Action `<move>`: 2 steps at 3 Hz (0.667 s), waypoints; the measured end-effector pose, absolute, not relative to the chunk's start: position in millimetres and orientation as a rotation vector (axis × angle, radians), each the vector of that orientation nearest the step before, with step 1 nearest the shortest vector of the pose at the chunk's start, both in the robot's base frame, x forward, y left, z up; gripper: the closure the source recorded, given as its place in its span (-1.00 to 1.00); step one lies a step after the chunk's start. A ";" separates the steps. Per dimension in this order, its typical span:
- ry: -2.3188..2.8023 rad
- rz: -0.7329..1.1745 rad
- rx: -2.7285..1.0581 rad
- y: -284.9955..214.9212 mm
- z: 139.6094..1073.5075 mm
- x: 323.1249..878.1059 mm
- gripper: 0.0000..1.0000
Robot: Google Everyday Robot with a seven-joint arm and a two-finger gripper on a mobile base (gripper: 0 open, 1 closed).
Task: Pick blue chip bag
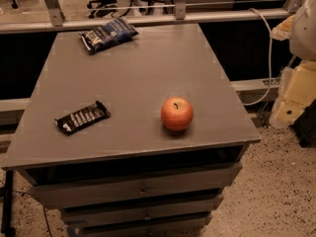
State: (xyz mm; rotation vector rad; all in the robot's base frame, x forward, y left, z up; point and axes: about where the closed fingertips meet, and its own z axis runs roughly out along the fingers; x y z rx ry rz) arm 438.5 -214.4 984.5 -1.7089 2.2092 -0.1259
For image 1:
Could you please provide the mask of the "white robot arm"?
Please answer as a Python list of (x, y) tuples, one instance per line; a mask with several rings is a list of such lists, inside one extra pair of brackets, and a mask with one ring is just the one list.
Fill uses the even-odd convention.
[(269, 123), (283, 128), (294, 124), (316, 99), (316, 0), (306, 0), (293, 16), (273, 28), (275, 40), (289, 39), (290, 52), (301, 59), (285, 67)]

